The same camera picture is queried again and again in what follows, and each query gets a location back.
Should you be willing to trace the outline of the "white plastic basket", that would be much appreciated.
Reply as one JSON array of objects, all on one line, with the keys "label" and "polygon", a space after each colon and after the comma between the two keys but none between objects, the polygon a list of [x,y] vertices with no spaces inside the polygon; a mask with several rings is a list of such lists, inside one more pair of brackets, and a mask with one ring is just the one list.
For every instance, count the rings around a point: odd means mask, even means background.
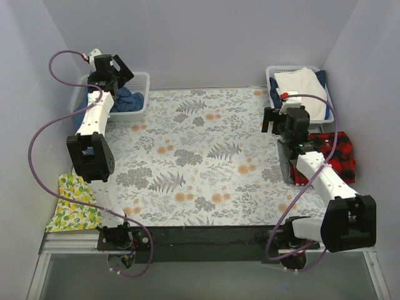
[{"label": "white plastic basket", "polygon": [[[288,91],[311,94],[331,102],[326,71],[317,67],[269,66],[266,69],[266,79],[271,107],[274,109],[281,108],[280,95]],[[311,128],[334,121],[331,110],[325,103],[310,97],[303,97],[302,105],[305,106],[311,117]]]},{"label": "white plastic basket", "polygon": [[110,122],[141,121],[149,102],[150,78],[146,72],[135,72],[134,77],[120,90],[115,108],[109,114]]}]

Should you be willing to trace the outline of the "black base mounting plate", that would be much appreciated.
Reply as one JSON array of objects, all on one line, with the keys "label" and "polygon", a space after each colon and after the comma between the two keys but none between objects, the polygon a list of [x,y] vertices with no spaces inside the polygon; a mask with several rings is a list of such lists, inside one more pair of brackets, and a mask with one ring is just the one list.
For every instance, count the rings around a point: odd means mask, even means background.
[{"label": "black base mounting plate", "polygon": [[138,226],[100,229],[99,251],[134,251],[136,262],[258,261],[273,226]]}]

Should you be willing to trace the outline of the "right white plastic basket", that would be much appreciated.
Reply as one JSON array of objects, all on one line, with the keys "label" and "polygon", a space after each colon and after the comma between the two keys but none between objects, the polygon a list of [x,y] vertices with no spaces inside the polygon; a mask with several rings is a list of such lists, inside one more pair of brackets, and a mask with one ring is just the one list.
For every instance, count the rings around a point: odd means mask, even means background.
[{"label": "right white plastic basket", "polygon": [[[281,108],[280,95],[288,91],[311,94],[331,102],[326,71],[317,67],[269,66],[266,69],[266,79],[271,107],[274,109]],[[305,106],[311,117],[311,128],[334,121],[331,110],[325,103],[310,97],[303,97],[302,105]]]}]

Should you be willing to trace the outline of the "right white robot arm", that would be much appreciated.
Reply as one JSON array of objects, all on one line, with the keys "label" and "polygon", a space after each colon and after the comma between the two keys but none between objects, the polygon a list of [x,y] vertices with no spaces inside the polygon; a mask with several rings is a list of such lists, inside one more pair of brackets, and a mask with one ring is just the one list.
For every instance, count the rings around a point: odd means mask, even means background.
[{"label": "right white robot arm", "polygon": [[323,243],[331,253],[376,244],[376,202],[349,187],[325,161],[321,150],[309,139],[309,114],[303,107],[284,114],[265,108],[262,131],[272,125],[279,135],[283,156],[304,176],[326,205],[322,219],[290,217],[284,221],[283,242],[297,248],[304,241]]}]

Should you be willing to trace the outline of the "floral patterned table mat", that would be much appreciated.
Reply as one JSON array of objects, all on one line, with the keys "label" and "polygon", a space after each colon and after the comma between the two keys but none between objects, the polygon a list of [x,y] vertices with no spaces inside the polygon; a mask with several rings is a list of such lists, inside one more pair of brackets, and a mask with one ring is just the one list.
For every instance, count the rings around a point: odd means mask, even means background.
[{"label": "floral patterned table mat", "polygon": [[146,226],[274,224],[321,218],[316,191],[284,182],[277,137],[261,131],[262,87],[152,91],[141,120],[110,122],[112,190]]}]

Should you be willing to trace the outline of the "blue checkered long sleeve shirt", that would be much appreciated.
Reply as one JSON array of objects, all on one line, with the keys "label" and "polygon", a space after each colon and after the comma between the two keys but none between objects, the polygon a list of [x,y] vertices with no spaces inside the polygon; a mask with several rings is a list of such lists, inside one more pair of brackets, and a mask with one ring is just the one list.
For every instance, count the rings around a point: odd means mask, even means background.
[{"label": "blue checkered long sleeve shirt", "polygon": [[[146,111],[149,98],[150,76],[146,72],[134,72],[134,77],[121,89],[109,115],[109,122],[140,121]],[[85,108],[88,105],[88,90],[77,87],[77,98],[72,102],[72,111]],[[78,130],[84,118],[84,113],[73,116],[75,130]]]}]

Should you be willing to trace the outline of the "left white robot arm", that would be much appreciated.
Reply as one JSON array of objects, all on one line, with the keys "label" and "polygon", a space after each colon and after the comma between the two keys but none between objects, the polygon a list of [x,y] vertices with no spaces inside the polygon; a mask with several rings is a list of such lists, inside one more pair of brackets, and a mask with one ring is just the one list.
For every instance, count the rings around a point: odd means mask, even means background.
[{"label": "left white robot arm", "polygon": [[93,191],[98,206],[105,211],[102,215],[103,242],[120,250],[132,247],[133,235],[128,231],[129,223],[123,219],[125,213],[111,197],[109,183],[116,163],[105,140],[105,129],[109,113],[119,89],[130,81],[134,74],[115,55],[102,54],[95,49],[88,56],[94,72],[87,83],[87,104],[93,105],[84,113],[76,134],[67,138],[67,148],[78,176],[81,176]]}]

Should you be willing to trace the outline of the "left white plastic basket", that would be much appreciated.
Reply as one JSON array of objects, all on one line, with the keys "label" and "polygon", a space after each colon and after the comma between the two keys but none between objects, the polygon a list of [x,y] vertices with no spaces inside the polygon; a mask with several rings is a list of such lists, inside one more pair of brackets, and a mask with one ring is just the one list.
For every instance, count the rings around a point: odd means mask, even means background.
[{"label": "left white plastic basket", "polygon": [[149,102],[150,78],[146,72],[135,72],[134,77],[120,90],[115,108],[109,114],[110,122],[141,121]]}]

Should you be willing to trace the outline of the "red black plaid shirt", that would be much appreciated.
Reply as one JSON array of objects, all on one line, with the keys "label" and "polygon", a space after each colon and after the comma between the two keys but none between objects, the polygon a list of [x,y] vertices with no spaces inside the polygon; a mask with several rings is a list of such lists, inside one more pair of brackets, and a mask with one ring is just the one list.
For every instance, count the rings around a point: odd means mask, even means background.
[{"label": "red black plaid shirt", "polygon": [[[309,139],[327,158],[333,148],[334,133],[310,133]],[[345,183],[354,184],[356,182],[356,160],[353,156],[353,145],[343,131],[338,132],[336,148],[332,158],[329,160],[329,164]],[[294,185],[303,186],[308,183],[307,178],[295,169],[292,164],[291,172],[294,176]]]}]

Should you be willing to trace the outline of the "aluminium frame rail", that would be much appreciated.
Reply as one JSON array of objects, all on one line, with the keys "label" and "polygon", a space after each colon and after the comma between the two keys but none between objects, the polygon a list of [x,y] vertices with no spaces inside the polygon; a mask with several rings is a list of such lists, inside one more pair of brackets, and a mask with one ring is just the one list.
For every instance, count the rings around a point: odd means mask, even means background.
[{"label": "aluminium frame rail", "polygon": [[97,250],[97,232],[52,232],[44,235],[40,254],[104,254]]}]

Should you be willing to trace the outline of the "lemon print folded cloth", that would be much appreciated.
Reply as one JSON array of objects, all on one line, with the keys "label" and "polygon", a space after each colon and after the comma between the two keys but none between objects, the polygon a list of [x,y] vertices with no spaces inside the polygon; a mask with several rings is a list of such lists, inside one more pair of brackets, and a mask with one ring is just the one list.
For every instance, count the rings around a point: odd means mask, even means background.
[{"label": "lemon print folded cloth", "polygon": [[[93,190],[74,173],[59,176],[59,194],[75,201],[97,204]],[[54,216],[46,224],[46,233],[96,229],[102,225],[101,212],[97,208],[58,199]]]}]

